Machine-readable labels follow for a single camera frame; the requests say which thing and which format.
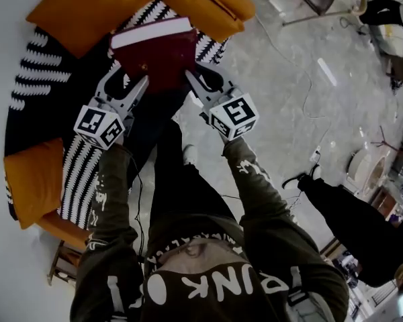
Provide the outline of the white round basin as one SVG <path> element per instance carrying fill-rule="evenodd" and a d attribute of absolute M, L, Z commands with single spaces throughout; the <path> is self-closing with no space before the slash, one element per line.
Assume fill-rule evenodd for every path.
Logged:
<path fill-rule="evenodd" d="M 362 148 L 351 158 L 344 186 L 354 196 L 365 199 L 378 187 L 384 175 L 385 166 L 386 156 L 384 154 Z"/>

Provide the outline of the orange sofa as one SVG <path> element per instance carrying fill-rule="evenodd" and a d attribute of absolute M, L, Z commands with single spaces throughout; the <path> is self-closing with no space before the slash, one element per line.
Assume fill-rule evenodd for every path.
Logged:
<path fill-rule="evenodd" d="M 197 30 L 196 60 L 218 64 L 230 36 L 242 32 L 245 21 L 254 14 L 255 8 L 251 0 L 152 0 L 112 31 L 170 17 L 186 16 Z M 112 31 L 102 39 L 109 39 Z M 90 51 L 78 59 L 85 58 Z M 83 246 L 87 233 L 87 228 L 81 229 L 55 212 L 45 214 L 33 225 L 39 225 L 77 247 Z"/>

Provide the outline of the black and white patterned blanket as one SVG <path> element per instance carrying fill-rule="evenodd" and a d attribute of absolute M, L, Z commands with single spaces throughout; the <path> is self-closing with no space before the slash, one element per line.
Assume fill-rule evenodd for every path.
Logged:
<path fill-rule="evenodd" d="M 9 213 L 22 229 L 55 212 L 86 229 L 101 150 L 85 142 L 72 120 L 100 78 L 118 62 L 104 38 L 75 58 L 36 28 L 11 89 L 5 130 Z"/>

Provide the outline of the person's left forearm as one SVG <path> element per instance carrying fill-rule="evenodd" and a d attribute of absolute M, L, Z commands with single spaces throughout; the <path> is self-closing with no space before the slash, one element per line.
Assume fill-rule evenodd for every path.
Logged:
<path fill-rule="evenodd" d="M 88 250 L 108 246 L 121 237 L 133 243 L 138 237 L 130 226 L 127 170 L 132 154 L 114 144 L 100 157 L 89 218 Z"/>

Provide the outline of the person's legs in dark trousers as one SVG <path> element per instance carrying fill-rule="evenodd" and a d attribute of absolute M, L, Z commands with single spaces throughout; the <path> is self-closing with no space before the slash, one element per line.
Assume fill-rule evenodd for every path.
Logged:
<path fill-rule="evenodd" d="M 157 142 L 154 174 L 151 228 L 174 223 L 216 222 L 240 229 L 220 194 L 194 164 L 184 163 L 182 133 L 173 120 L 168 121 Z"/>

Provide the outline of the person's white shoe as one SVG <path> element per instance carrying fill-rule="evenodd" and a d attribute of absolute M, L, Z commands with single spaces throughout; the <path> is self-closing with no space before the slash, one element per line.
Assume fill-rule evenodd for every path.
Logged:
<path fill-rule="evenodd" d="M 187 144 L 183 148 L 183 165 L 195 166 L 196 164 L 197 164 L 197 148 L 193 144 Z"/>

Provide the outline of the small wooden cabinet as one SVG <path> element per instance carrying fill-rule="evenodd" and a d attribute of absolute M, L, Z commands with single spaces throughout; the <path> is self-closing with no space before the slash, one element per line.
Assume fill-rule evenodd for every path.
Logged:
<path fill-rule="evenodd" d="M 370 205 L 381 213 L 385 219 L 389 219 L 397 205 L 397 200 L 392 196 L 388 189 L 381 186 L 370 200 Z"/>

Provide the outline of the orange back cushion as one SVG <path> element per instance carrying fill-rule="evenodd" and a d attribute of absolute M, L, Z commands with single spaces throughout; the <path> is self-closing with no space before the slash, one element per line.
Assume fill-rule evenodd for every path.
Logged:
<path fill-rule="evenodd" d="M 80 58 L 150 1 L 42 0 L 26 20 Z"/>

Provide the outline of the metal frame chair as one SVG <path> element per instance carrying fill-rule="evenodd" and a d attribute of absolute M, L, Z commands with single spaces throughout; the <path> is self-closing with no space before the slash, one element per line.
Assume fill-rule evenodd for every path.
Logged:
<path fill-rule="evenodd" d="M 336 0 L 303 0 L 303 2 L 305 2 L 306 5 L 315 13 L 315 15 L 291 21 L 283 21 L 282 26 L 286 27 L 289 25 L 294 25 L 305 21 L 312 21 L 315 19 L 322 19 L 325 17 L 342 17 L 349 15 L 359 17 L 367 10 L 367 0 L 359 0 L 358 5 L 352 5 L 346 9 L 329 12 L 328 10 L 332 7 L 335 1 Z"/>

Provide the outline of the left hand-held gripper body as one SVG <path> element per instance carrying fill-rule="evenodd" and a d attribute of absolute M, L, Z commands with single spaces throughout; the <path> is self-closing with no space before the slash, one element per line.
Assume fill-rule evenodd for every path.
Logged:
<path fill-rule="evenodd" d="M 124 99 L 98 93 L 82 106 L 73 129 L 88 144 L 108 150 L 120 136 L 130 133 L 134 106 L 134 93 L 128 93 Z"/>

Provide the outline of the dark red hardcover book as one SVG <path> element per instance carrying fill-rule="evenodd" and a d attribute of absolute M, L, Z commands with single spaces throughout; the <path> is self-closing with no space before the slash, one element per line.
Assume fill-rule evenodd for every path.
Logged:
<path fill-rule="evenodd" d="M 197 30 L 188 17 L 161 19 L 116 33 L 110 39 L 114 58 L 129 79 L 148 76 L 146 93 L 180 89 L 185 71 L 195 68 Z"/>

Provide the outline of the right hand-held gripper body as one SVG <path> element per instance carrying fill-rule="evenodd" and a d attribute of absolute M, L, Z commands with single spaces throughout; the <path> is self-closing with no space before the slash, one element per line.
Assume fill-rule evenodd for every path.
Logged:
<path fill-rule="evenodd" d="M 248 93 L 239 86 L 222 87 L 208 91 L 199 88 L 197 97 L 202 103 L 201 116 L 227 140 L 234 140 L 248 133 L 259 120 L 259 114 Z"/>

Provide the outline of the person's torso in dark shirt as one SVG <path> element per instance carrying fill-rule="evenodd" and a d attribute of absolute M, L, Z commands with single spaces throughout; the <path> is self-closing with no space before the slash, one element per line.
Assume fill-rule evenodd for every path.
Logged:
<path fill-rule="evenodd" d="M 345 322 L 349 290 L 287 217 L 244 218 L 244 252 L 197 240 L 142 274 L 130 224 L 96 223 L 70 322 Z"/>

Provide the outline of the person's right forearm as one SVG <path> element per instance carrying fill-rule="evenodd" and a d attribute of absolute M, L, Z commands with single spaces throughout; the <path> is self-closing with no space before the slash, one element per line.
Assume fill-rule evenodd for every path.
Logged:
<path fill-rule="evenodd" d="M 269 174 L 258 163 L 256 154 L 244 138 L 225 141 L 222 156 L 227 159 L 244 209 L 241 225 L 257 219 L 295 221 L 286 201 L 273 186 Z"/>

